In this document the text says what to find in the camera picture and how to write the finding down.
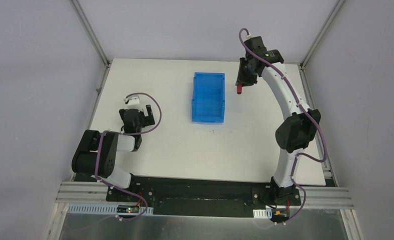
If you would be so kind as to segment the red handled screwdriver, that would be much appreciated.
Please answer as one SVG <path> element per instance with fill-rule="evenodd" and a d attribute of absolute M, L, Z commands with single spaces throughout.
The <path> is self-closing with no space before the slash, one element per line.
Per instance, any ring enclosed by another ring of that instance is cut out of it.
<path fill-rule="evenodd" d="M 242 85 L 241 83 L 238 83 L 238 84 L 236 85 L 236 93 L 237 93 L 238 95 L 241 95 L 241 94 L 242 94 L 242 91 L 243 91 L 243 85 Z"/>

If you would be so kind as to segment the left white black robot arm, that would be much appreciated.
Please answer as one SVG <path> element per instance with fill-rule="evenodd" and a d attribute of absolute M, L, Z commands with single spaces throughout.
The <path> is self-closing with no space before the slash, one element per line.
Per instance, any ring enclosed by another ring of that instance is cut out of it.
<path fill-rule="evenodd" d="M 86 130 L 78 144 L 71 161 L 72 171 L 127 189 L 133 175 L 117 163 L 120 152 L 136 152 L 142 143 L 142 128 L 155 125 L 151 105 L 145 106 L 147 114 L 137 108 L 120 109 L 125 135 L 107 131 Z"/>

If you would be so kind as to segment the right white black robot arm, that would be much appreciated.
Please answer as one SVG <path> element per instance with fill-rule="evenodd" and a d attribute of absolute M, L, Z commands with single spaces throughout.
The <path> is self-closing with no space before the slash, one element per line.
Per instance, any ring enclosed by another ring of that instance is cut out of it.
<path fill-rule="evenodd" d="M 260 36 L 250 34 L 242 44 L 245 56 L 239 60 L 235 82 L 237 94 L 242 93 L 243 87 L 253 86 L 258 78 L 262 78 L 270 87 L 283 116 L 283 123 L 274 134 L 280 148 L 277 168 L 267 193 L 259 198 L 266 203 L 284 204 L 296 195 L 294 171 L 299 154 L 304 153 L 314 140 L 321 114 L 317 109 L 311 109 L 297 93 L 278 50 L 268 50 Z"/>

